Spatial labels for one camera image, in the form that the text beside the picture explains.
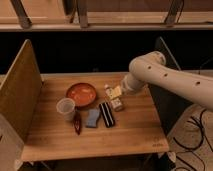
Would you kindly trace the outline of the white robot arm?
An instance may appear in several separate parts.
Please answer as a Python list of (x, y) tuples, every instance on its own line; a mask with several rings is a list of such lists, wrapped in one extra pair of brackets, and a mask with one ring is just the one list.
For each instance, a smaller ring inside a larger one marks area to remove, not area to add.
[(213, 77), (174, 70), (166, 66), (159, 51), (134, 58), (122, 79), (120, 94), (136, 93), (146, 84), (154, 84), (213, 111)]

